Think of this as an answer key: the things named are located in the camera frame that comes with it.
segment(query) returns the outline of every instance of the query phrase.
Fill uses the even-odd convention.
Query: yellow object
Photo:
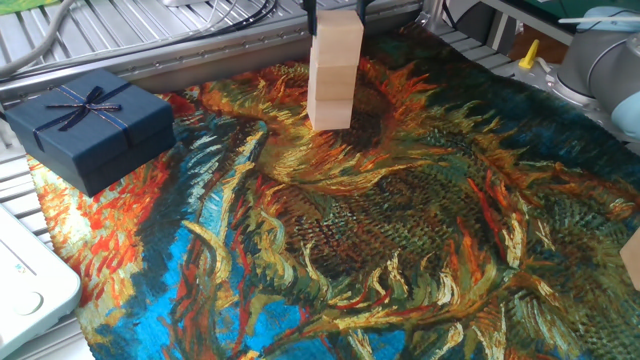
[[[533,67],[533,63],[536,61],[536,54],[538,53],[538,45],[540,45],[540,41],[536,39],[533,44],[531,44],[527,56],[520,60],[518,66],[525,69],[531,69]]]

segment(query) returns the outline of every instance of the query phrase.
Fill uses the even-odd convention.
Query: navy blue gift box
[[[176,143],[171,105],[105,70],[6,116],[27,153],[89,196]]]

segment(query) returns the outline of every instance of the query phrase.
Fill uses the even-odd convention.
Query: sunflower painting
[[[308,66],[159,95],[178,145],[86,198],[31,161],[96,359],[633,359],[640,161],[417,26],[366,39],[352,126]]]

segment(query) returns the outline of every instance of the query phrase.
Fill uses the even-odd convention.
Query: gift box lid
[[[60,131],[64,126],[60,123],[38,132],[38,147],[41,146],[42,151],[50,152],[65,166],[75,167],[79,174],[86,174],[173,123],[169,103],[135,85],[127,87],[126,84],[108,71],[92,71],[10,109],[6,113],[7,119],[20,141],[37,143],[34,129],[78,109],[47,105],[82,103],[79,97],[86,99],[96,86],[102,88],[102,96],[115,93],[95,104],[119,105],[120,110],[87,111],[80,122],[66,131]]]

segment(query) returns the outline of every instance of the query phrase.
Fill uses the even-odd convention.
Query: ribbon bow
[[[77,103],[47,105],[47,108],[76,108],[76,110],[66,115],[62,115],[59,118],[56,118],[54,120],[51,120],[44,125],[38,126],[33,130],[33,136],[36,139],[36,144],[38,145],[38,148],[40,148],[40,151],[44,152],[44,149],[42,147],[42,142],[40,141],[40,136],[39,136],[39,134],[42,131],[52,128],[63,122],[65,124],[61,126],[60,129],[58,129],[58,131],[67,131],[72,127],[74,127],[75,125],[77,125],[80,121],[82,121],[82,119],[84,119],[91,112],[95,113],[96,115],[100,116],[101,118],[105,119],[106,121],[110,122],[120,130],[122,130],[122,133],[124,134],[125,139],[127,140],[127,145],[131,147],[132,142],[131,142],[131,137],[129,136],[129,128],[127,124],[122,122],[117,117],[107,113],[107,111],[111,112],[111,111],[122,110],[122,105],[103,104],[103,102],[121,93],[122,91],[127,89],[129,86],[131,86],[130,83],[123,84],[122,86],[119,86],[115,90],[110,91],[104,95],[102,95],[103,89],[99,86],[96,86],[84,98],[65,86],[56,88],[57,90],[61,91],[65,95],[72,98],[73,100],[77,101]]]

